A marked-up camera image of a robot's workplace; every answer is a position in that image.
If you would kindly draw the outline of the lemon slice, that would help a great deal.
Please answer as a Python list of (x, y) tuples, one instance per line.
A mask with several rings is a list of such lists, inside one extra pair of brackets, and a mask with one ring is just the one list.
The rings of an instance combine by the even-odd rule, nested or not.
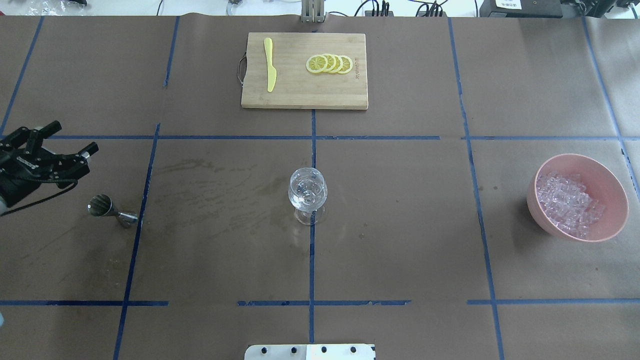
[(326, 66), (323, 70), (323, 73), (329, 73), (328, 69), (333, 66), (332, 54), (322, 54), (322, 56), (326, 59)]
[(339, 75), (348, 74), (354, 66), (354, 61), (347, 55), (339, 55), (339, 59), (341, 61), (341, 66), (337, 73)]
[(328, 68), (327, 71), (331, 74), (339, 73), (343, 67), (343, 59), (341, 55), (331, 54), (333, 59), (333, 65)]
[(312, 55), (306, 61), (306, 70), (311, 74), (323, 73), (329, 66), (329, 60), (325, 55)]

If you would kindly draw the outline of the aluminium frame post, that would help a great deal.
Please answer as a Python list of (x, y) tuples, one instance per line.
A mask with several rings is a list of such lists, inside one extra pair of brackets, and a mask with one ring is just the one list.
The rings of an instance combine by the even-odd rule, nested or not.
[(325, 0), (302, 0), (301, 22), (324, 23), (327, 16), (327, 12), (325, 11), (325, 2)]

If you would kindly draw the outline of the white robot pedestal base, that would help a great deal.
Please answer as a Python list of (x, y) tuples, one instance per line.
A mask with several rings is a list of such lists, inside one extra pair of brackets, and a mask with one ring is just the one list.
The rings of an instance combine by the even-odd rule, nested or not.
[(245, 353), (245, 360), (375, 360), (374, 344), (254, 344)]

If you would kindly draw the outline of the bamboo cutting board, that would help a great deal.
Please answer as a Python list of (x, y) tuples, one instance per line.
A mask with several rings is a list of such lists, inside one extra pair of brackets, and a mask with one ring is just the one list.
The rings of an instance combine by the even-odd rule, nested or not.
[[(267, 91), (264, 39), (272, 38), (277, 81)], [(352, 59), (349, 73), (310, 73), (309, 57), (345, 55)], [(250, 32), (247, 35), (246, 73), (241, 105), (245, 109), (357, 110), (370, 105), (367, 38), (363, 33)]]

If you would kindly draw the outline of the clear ice cubes pile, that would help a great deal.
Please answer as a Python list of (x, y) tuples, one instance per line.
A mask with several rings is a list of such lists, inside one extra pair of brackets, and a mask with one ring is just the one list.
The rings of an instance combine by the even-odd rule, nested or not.
[(535, 197), (542, 212), (564, 234), (585, 240), (606, 206), (588, 193), (579, 173), (542, 173), (535, 179)]

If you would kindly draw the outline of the black power box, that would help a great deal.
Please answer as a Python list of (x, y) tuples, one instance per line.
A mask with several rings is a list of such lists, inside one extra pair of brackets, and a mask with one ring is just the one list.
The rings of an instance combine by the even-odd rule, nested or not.
[(481, 18), (563, 17), (560, 0), (485, 0), (478, 9)]

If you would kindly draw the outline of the pink bowl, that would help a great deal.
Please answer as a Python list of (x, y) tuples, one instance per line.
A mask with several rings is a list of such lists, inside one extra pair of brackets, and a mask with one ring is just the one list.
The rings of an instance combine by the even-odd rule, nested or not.
[(533, 221), (558, 239), (600, 243), (626, 227), (629, 199), (608, 167), (578, 153), (560, 153), (535, 171), (526, 191)]

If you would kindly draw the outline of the steel double jigger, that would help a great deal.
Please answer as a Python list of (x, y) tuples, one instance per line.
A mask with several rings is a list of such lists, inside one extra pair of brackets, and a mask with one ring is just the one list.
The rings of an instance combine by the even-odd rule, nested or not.
[(119, 210), (107, 194), (96, 194), (87, 203), (87, 212), (95, 218), (113, 217), (123, 228), (131, 228), (138, 223), (135, 212)]

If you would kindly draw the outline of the yellow plastic knife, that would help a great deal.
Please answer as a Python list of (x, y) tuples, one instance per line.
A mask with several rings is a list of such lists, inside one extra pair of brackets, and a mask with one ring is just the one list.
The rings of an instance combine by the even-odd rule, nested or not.
[(274, 66), (274, 41), (272, 38), (263, 39), (267, 71), (267, 91), (274, 91), (277, 82), (277, 69)]

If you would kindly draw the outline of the clear wine glass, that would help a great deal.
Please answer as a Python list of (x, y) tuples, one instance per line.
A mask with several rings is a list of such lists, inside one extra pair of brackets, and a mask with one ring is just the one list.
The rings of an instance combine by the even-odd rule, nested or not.
[(317, 168), (302, 167), (295, 170), (289, 178), (287, 191), (299, 223), (312, 226), (322, 219), (329, 187)]

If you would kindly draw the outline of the clear plastic bag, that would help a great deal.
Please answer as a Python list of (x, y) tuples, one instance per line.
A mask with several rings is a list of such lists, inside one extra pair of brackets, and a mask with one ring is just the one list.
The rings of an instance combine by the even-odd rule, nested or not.
[(84, 16), (87, 0), (27, 0), (25, 16)]

